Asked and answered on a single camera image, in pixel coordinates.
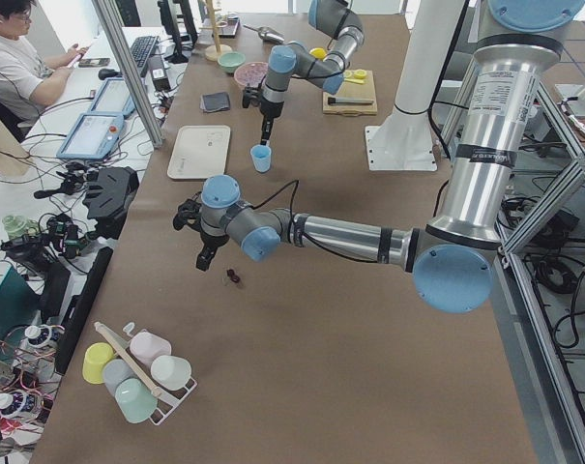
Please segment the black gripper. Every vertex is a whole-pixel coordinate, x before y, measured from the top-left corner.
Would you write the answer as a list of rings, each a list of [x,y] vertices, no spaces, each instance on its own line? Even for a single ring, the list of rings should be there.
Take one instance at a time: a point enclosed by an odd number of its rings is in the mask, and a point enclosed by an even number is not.
[[[264,96],[260,98],[260,112],[264,117],[261,124],[260,144],[268,145],[270,143],[274,119],[281,115],[283,106],[283,101],[270,101]]]
[[[226,234],[216,236],[202,231],[200,239],[203,247],[196,257],[195,267],[200,271],[208,271],[218,249],[227,244],[229,236]]]

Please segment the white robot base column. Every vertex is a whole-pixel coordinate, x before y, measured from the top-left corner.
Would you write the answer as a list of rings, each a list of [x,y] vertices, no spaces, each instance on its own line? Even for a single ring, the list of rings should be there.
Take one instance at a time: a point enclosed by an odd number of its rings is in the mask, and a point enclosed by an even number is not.
[[[366,127],[366,154],[372,171],[434,171],[430,105],[440,86],[456,26],[468,3],[424,0],[416,16],[397,86],[393,112],[379,126]]]

